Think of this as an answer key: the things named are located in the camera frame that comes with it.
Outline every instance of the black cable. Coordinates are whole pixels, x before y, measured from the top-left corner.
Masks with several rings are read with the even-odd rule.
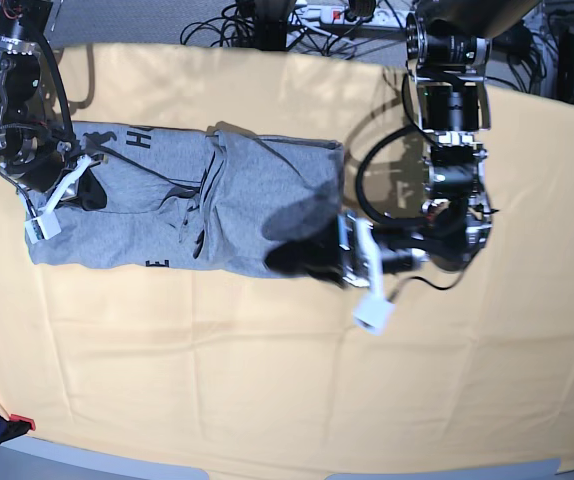
[[[390,133],[380,142],[378,142],[374,146],[374,148],[371,149],[371,151],[367,154],[365,159],[361,162],[360,166],[358,167],[358,172],[356,173],[356,183],[355,183],[356,198],[358,199],[358,204],[369,218],[371,218],[373,221],[381,225],[393,228],[413,228],[413,227],[422,227],[427,224],[427,219],[424,217],[391,218],[386,215],[383,215],[374,208],[374,206],[369,202],[367,196],[365,195],[365,187],[364,187],[365,172],[367,172],[367,169],[371,165],[374,158],[376,158],[376,155],[378,155],[378,153],[380,153],[380,151],[389,144],[395,142],[400,138],[406,137],[407,135],[411,135],[415,131],[416,129],[412,125],[406,125],[401,129],[396,130],[394,133]]]
[[[395,236],[385,235],[384,244],[390,250],[408,250],[408,249],[418,249],[424,250],[429,255],[444,258],[449,262],[458,262],[462,260],[462,256],[456,253],[454,250],[446,246],[445,242],[436,238],[414,238],[410,236],[401,236],[400,229],[395,229]],[[379,233],[383,234],[382,227],[379,228]]]
[[[463,281],[463,278],[465,278],[465,274],[467,273],[467,270],[469,269],[471,264],[474,262],[474,259],[480,253],[481,250],[482,250],[482,247],[479,247],[471,255],[471,257],[469,258],[467,263],[463,266],[462,270],[458,273],[458,278],[456,278],[456,280],[454,280],[454,282],[452,282],[450,285],[446,285],[446,286],[436,285],[434,282],[427,280],[425,277],[420,277],[420,276],[407,277],[407,278],[404,278],[403,280],[401,280],[400,282],[398,282],[398,285],[396,285],[396,288],[394,288],[393,292],[389,295],[389,298],[388,298],[389,302],[394,303],[396,300],[396,297],[400,294],[400,292],[405,287],[405,285],[407,285],[410,282],[422,282],[425,285],[430,286],[434,290],[438,290],[439,292],[447,292],[453,288],[456,288],[460,284],[460,282]]]
[[[536,46],[532,45],[529,51],[529,55],[529,62],[533,62],[527,62],[531,70],[529,79],[529,93],[535,93],[534,87],[547,78],[548,71],[545,59],[543,58],[543,55],[540,53],[538,48],[536,48]]]
[[[197,187],[194,185],[185,185],[185,184],[181,183],[181,181],[175,181],[169,177],[166,177],[162,173],[157,172],[156,170],[151,170],[151,169],[141,165],[140,163],[135,162],[131,158],[128,158],[128,157],[118,153],[117,151],[112,150],[109,147],[105,147],[102,145],[95,145],[94,147],[96,148],[96,150],[98,150],[101,153],[104,153],[106,155],[117,158],[118,160],[121,160],[121,161],[125,162],[126,164],[131,165],[132,167],[137,168],[137,169],[139,169],[145,173],[148,173],[149,175],[153,175],[154,177],[157,177],[161,180],[164,180],[165,182],[170,183],[171,185],[173,185],[175,187],[184,188],[185,190],[189,190],[189,191],[192,191],[195,193],[198,193],[200,191],[200,187]]]
[[[549,34],[551,35],[551,38],[554,41],[554,45],[556,46],[556,53],[559,53],[560,52],[560,45],[558,43],[558,39],[556,38],[556,35],[554,34],[554,27],[552,26],[552,23],[551,23],[552,17],[553,17],[553,12],[547,14],[547,28],[549,29]]]
[[[74,125],[71,122],[71,113],[69,111],[69,102],[67,101],[67,93],[65,92],[65,86],[63,84],[63,79],[60,76],[60,71],[58,70],[58,62],[54,56],[54,52],[49,45],[49,42],[45,38],[45,35],[36,28],[36,25],[29,19],[27,15],[23,15],[20,18],[20,24],[27,30],[30,38],[32,38],[40,47],[45,56],[45,61],[49,67],[49,72],[51,78],[54,81],[54,86],[56,88],[56,95],[58,96],[58,103],[60,105],[60,113],[63,117],[63,126],[65,128],[65,134],[70,142],[76,139],[76,134],[74,133]]]
[[[391,6],[391,3],[389,3],[389,0],[382,0],[382,1],[385,2],[385,5],[387,5],[387,8],[389,8],[391,10],[391,13],[394,14],[394,18],[396,19],[396,23],[398,23],[398,26],[400,27],[401,33],[405,33],[405,27],[403,26],[403,22],[400,21],[400,17],[398,17],[398,13],[396,12],[396,9]]]
[[[456,288],[458,286],[458,284],[465,277],[466,271],[467,271],[466,268],[461,270],[460,273],[458,274],[458,278],[456,278],[456,280],[451,285],[447,285],[445,287],[440,286],[440,285],[436,285],[435,283],[427,280],[425,277],[420,277],[420,276],[407,277],[407,278],[401,280],[400,282],[398,282],[398,285],[396,286],[394,291],[389,295],[388,300],[390,303],[394,303],[396,301],[396,297],[400,294],[400,292],[405,287],[405,285],[407,285],[410,282],[414,282],[414,281],[423,282],[425,285],[429,285],[431,288],[433,288],[435,290],[438,290],[440,292],[446,292],[446,291],[451,290],[452,288]]]
[[[322,50],[322,48],[320,47],[320,45],[318,45],[316,43],[316,41],[314,40],[314,38],[312,37],[312,35],[309,33],[309,28],[307,26],[305,26],[305,24],[303,24],[302,19],[300,18],[300,15],[298,15],[298,12],[296,13],[296,19],[298,20],[298,23],[300,24],[301,27],[303,27],[303,29],[305,30],[305,36],[309,39],[309,41],[314,45],[315,50],[320,53],[321,56],[324,56],[324,52]]]
[[[305,38],[305,32],[301,32],[300,35],[298,35],[298,38],[296,38],[296,40],[287,45],[287,49],[285,51],[291,52],[295,47],[300,45],[300,42],[303,41],[303,38]]]
[[[349,35],[351,35],[353,32],[356,31],[357,28],[360,28],[360,26],[365,23],[366,19],[365,18],[361,18],[360,20],[358,20],[356,22],[356,24],[354,26],[352,26],[349,30],[347,30],[345,33],[342,33],[340,35],[338,35],[333,42],[331,42],[329,44],[329,46],[325,49],[326,55],[327,57],[331,56],[331,47],[333,47],[334,45],[336,45],[336,43],[340,42],[343,38],[347,38]]]
[[[509,80],[504,80],[502,78],[498,78],[498,77],[492,77],[491,75],[487,75],[487,80],[492,80],[494,82],[498,82],[498,83],[502,83],[503,85],[507,85],[508,87],[511,87],[513,90],[520,92],[520,88],[518,88],[518,86],[515,83],[510,82]]]
[[[538,37],[540,38],[540,40],[549,47],[549,49],[554,52],[555,54],[558,54],[558,49],[556,49],[556,47],[554,45],[552,45],[549,40],[547,39],[547,37],[545,37],[543,34],[541,34],[540,32],[534,32],[533,30],[530,30],[531,34],[534,37]]]
[[[398,35],[398,34],[399,34],[399,32],[388,32],[388,33],[385,33],[384,35],[379,35],[379,36],[376,36],[376,37],[372,37],[372,38],[370,38],[370,39],[368,39],[368,40],[364,40],[364,41],[362,41],[362,42],[360,42],[360,43],[355,43],[355,44],[353,44],[353,45],[343,45],[343,46],[341,46],[341,47],[339,48],[339,50],[343,50],[343,49],[348,48],[348,47],[350,47],[350,46],[356,47],[356,48],[362,47],[363,45],[365,45],[365,44],[367,44],[367,43],[375,42],[375,41],[377,41],[377,40],[384,40],[384,39],[386,39],[386,38],[389,38],[389,37],[392,37],[392,36]]]
[[[218,36],[218,40],[211,43],[212,47],[249,46],[253,43],[253,29],[253,23],[241,15],[239,5],[233,4],[225,7],[220,16],[186,25],[180,33],[179,42],[187,45],[194,35],[208,31]]]
[[[396,45],[399,45],[399,44],[401,44],[401,43],[403,43],[403,42],[405,42],[405,40],[400,40],[400,41],[392,42],[392,43],[390,43],[390,44],[383,45],[383,46],[380,46],[380,47],[375,47],[375,48],[372,48],[371,50],[367,50],[366,52],[361,52],[361,53],[359,53],[358,55],[354,55],[354,56],[351,57],[351,58],[361,58],[361,57],[364,57],[365,55],[369,55],[370,53],[379,52],[379,51],[385,50],[385,49],[387,49],[387,48],[395,47]]]
[[[516,70],[516,67],[514,66],[513,57],[511,53],[507,54],[507,65],[509,65],[509,70],[511,70],[511,73],[514,75],[516,82],[520,86],[520,91],[523,93],[527,93],[527,86],[525,85],[523,78],[518,73],[518,70]]]

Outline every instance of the gray fabric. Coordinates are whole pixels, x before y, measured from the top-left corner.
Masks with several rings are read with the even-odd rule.
[[[267,253],[316,233],[341,207],[343,150],[336,142],[92,123],[75,130],[174,184],[109,156],[92,169],[107,207],[59,208],[62,233],[28,242],[34,263],[274,276],[264,266]],[[47,200],[32,197],[37,206]]]

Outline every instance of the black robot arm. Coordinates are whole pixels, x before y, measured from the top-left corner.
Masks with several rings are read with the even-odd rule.
[[[267,265],[285,274],[369,288],[354,319],[376,334],[394,309],[390,300],[395,294],[386,296],[383,291],[384,274],[411,272],[432,261],[460,274],[455,286],[487,245],[496,213],[485,187],[487,151],[475,138],[480,130],[491,128],[485,88],[489,39],[510,28],[537,3],[416,1],[406,29],[403,107],[408,125],[374,146],[356,176],[357,199],[371,222],[344,212],[316,237],[273,251]],[[391,218],[369,203],[363,177],[381,150],[410,134],[422,135],[425,144],[426,201],[416,218]],[[451,288],[411,278],[439,290]]]
[[[51,6],[44,0],[0,0],[0,176],[24,200],[32,241],[60,232],[52,214],[61,202],[86,210],[107,202],[90,170],[99,158],[87,155],[76,138],[58,64],[44,37]],[[62,121],[44,114],[41,57]],[[32,204],[30,190],[52,194],[42,212]]]

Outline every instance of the power strip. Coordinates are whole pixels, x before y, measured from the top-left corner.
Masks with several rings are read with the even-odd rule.
[[[345,7],[336,5],[308,5],[306,2],[296,4],[295,13],[303,20],[317,22],[321,28],[352,27],[361,19],[348,19],[345,14]],[[405,26],[408,10],[396,10],[392,12],[387,8],[377,8],[369,21],[364,21],[360,25],[362,30],[371,31],[400,31],[400,24]]]

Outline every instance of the yellow fabric surface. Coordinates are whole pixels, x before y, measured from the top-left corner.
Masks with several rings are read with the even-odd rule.
[[[339,140],[348,204],[357,159],[402,124],[385,82],[401,75],[359,63],[103,45],[67,50],[61,69],[76,120]],[[362,292],[309,279],[35,267],[0,180],[0,412],[213,479],[573,461],[574,108],[490,96],[489,247],[449,293],[409,285],[382,337],[352,325]],[[414,149],[374,165],[379,207],[417,207],[417,154],[397,161]]]

